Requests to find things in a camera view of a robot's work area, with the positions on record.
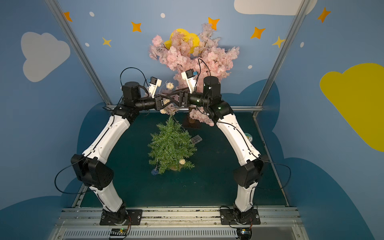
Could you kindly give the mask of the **small green christmas tree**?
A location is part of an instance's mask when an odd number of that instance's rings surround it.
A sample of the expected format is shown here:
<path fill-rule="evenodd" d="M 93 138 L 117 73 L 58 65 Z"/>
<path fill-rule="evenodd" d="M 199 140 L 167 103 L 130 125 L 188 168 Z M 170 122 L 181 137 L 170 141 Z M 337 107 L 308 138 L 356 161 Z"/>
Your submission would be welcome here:
<path fill-rule="evenodd" d="M 197 148 L 189 132 L 174 116 L 170 116 L 164 124 L 158 124 L 157 128 L 158 132 L 151 134 L 152 140 L 148 145 L 149 164 L 154 166 L 153 174 L 193 169 L 195 164 L 190 161 L 190 157 Z"/>

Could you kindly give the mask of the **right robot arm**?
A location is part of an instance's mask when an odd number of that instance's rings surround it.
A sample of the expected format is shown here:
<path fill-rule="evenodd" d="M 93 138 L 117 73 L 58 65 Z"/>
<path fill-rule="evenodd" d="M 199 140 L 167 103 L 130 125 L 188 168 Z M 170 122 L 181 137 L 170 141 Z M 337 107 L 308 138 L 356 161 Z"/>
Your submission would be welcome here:
<path fill-rule="evenodd" d="M 238 185 L 232 217 L 227 224 L 250 225 L 259 217 L 254 207 L 254 194 L 264 173 L 268 157 L 263 156 L 247 139 L 231 106 L 222 100 L 221 84 L 217 77 L 204 78 L 203 92 L 184 88 L 162 95 L 179 107 L 195 105 L 202 107 L 205 114 L 223 132 L 233 148 L 240 167 L 234 170 Z"/>

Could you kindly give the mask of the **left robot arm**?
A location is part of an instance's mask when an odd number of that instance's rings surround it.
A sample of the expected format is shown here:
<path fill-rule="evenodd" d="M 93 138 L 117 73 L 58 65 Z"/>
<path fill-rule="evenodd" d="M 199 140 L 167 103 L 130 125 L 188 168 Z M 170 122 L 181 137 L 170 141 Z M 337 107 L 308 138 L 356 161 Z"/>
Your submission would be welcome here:
<path fill-rule="evenodd" d="M 103 205 L 102 226 L 123 226 L 129 222 L 125 202 L 119 197 L 114 184 L 114 171 L 106 163 L 123 133 L 132 125 L 142 110 L 162 110 L 171 103 L 177 91 L 156 94 L 158 85 L 146 89 L 138 82 L 122 85 L 123 95 L 111 110 L 111 117 L 94 142 L 81 155 L 73 155 L 73 167 L 77 179 L 93 192 Z"/>

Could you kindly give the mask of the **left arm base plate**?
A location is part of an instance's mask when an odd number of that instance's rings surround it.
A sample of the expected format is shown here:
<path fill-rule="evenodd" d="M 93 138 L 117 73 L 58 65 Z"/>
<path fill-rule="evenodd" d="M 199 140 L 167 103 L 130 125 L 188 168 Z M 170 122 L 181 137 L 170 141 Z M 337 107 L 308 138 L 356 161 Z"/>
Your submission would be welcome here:
<path fill-rule="evenodd" d="M 138 226 L 141 223 L 143 210 L 123 209 L 116 213 L 103 210 L 100 226 Z"/>

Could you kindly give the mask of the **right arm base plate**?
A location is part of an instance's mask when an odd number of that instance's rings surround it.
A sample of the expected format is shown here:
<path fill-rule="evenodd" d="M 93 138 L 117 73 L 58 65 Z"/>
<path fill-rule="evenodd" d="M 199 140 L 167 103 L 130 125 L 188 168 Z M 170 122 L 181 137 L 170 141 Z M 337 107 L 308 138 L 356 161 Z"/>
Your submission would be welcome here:
<path fill-rule="evenodd" d="M 246 212 L 231 209 L 226 206 L 220 207 L 220 219 L 222 225 L 260 225 L 260 215 L 257 209 L 251 208 Z"/>

